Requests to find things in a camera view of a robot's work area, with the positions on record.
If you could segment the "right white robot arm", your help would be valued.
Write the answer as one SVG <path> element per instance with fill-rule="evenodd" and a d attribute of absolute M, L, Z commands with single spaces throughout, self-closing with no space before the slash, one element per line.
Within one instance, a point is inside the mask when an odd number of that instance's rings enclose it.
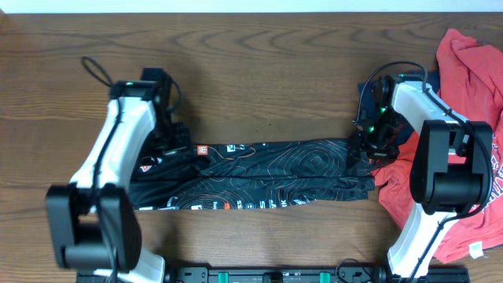
<path fill-rule="evenodd" d="M 479 214 L 490 197 L 493 131 L 456 113 L 418 75 L 386 75 L 373 90 L 376 117 L 360 112 L 348 142 L 347 166 L 368 158 L 374 168 L 398 159 L 396 133 L 405 120 L 419 136 L 409 174 L 413 206 L 375 282 L 459 282 L 463 270 L 428 266 L 451 227 Z"/>

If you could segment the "black orange-patterned jersey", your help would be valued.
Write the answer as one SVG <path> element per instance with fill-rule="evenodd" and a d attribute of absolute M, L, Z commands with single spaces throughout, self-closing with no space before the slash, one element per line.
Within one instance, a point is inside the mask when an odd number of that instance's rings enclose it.
<path fill-rule="evenodd" d="M 134 170 L 138 210 L 285 208 L 316 200 L 365 200 L 370 163 L 347 166 L 344 139 L 194 145 Z"/>

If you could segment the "red printed t-shirt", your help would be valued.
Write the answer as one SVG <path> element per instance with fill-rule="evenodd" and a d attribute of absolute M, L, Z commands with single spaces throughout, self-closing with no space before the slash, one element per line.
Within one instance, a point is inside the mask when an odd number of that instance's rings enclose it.
<path fill-rule="evenodd" d="M 485 121 L 493 130 L 490 199 L 482 212 L 460 220 L 442 240 L 435 257 L 450 263 L 467 256 L 470 244 L 481 244 L 483 249 L 502 244 L 502 52 L 451 28 L 436 59 L 439 73 L 428 79 L 436 94 L 457 113 Z M 407 134 L 398 159 L 372 172 L 380 187 L 379 202 L 399 226 L 405 225 L 413 204 L 409 174 L 418 141 L 418 134 Z"/>

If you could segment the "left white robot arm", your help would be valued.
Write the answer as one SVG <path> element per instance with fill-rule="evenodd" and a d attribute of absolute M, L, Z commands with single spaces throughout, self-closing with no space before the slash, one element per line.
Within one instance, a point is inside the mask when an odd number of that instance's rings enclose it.
<path fill-rule="evenodd" d="M 110 88 L 94 147 L 67 185 L 52 185 L 46 211 L 56 263 L 103 282 L 162 282 L 163 256 L 142 244 L 128 196 L 146 142 L 165 153 L 172 139 L 169 104 L 177 83 L 119 81 Z"/>

